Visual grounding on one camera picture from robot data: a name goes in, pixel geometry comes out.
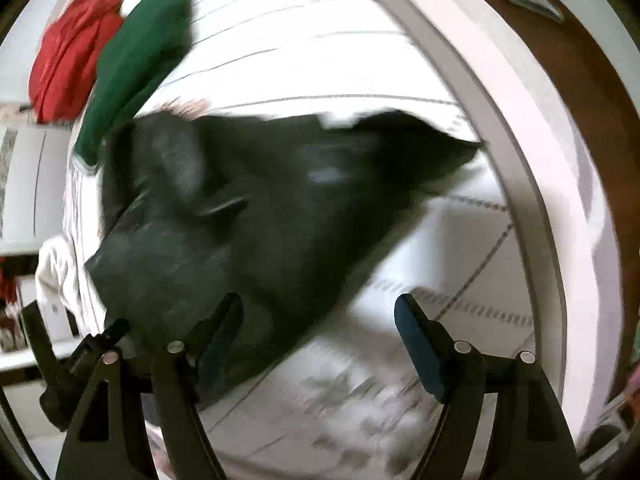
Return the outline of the patterned white pink bedspread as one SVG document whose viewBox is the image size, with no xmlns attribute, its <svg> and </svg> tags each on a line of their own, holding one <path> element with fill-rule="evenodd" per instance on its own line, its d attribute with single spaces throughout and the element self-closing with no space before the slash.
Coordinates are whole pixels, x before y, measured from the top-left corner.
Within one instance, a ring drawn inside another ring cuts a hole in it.
<svg viewBox="0 0 640 480">
<path fill-rule="evenodd" d="M 122 0 L 125 11 L 141 0 Z M 327 126 L 400 108 L 461 139 L 480 132 L 433 63 L 378 0 L 192 0 L 194 48 L 143 114 L 205 102 Z M 206 405 L 238 479 L 407 479 L 434 434 L 393 322 L 408 292 L 449 333 L 498 356 L 537 352 L 535 304 L 504 174 L 487 152 L 408 203 L 345 278 L 329 315 L 279 363 Z"/>
</svg>

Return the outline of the cream white hoodie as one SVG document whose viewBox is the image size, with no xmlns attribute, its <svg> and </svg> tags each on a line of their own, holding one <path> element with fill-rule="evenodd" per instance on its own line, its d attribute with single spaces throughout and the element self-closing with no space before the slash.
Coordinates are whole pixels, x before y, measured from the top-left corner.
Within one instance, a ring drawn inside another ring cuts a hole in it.
<svg viewBox="0 0 640 480">
<path fill-rule="evenodd" d="M 36 299 L 41 310 L 61 307 L 75 317 L 82 336 L 102 333 L 106 309 L 73 240 L 58 234 L 40 247 L 35 273 Z"/>
</svg>

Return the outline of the black leather jacket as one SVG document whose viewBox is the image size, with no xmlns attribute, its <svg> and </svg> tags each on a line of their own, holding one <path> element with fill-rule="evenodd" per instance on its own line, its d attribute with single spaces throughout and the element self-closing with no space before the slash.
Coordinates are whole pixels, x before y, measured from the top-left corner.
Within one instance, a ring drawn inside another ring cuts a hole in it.
<svg viewBox="0 0 640 480">
<path fill-rule="evenodd" d="M 212 352 L 198 364 L 201 395 L 215 401 L 295 347 L 413 192 L 479 150 L 400 110 L 341 128 L 314 115 L 130 120 L 105 140 L 105 235 L 87 270 L 107 319 L 130 324 L 130 356 L 186 339 L 240 296 L 221 369 Z"/>
</svg>

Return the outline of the green striped-cuff sweater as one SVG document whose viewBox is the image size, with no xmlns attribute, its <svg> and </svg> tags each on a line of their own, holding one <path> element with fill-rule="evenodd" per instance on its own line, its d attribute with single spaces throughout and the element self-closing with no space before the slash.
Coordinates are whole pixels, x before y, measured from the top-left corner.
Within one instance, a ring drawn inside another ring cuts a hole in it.
<svg viewBox="0 0 640 480">
<path fill-rule="evenodd" d="M 92 174 L 104 138 L 129 122 L 191 49 L 192 0 L 141 0 L 102 50 L 74 156 Z"/>
</svg>

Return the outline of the red garment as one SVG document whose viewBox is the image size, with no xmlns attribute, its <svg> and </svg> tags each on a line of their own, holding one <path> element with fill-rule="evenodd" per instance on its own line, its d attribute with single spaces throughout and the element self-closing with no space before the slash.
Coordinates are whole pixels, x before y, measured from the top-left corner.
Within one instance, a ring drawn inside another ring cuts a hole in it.
<svg viewBox="0 0 640 480">
<path fill-rule="evenodd" d="M 72 122 L 96 83 L 102 50 L 122 27 L 122 0 L 73 0 L 44 33 L 28 83 L 36 122 Z"/>
</svg>

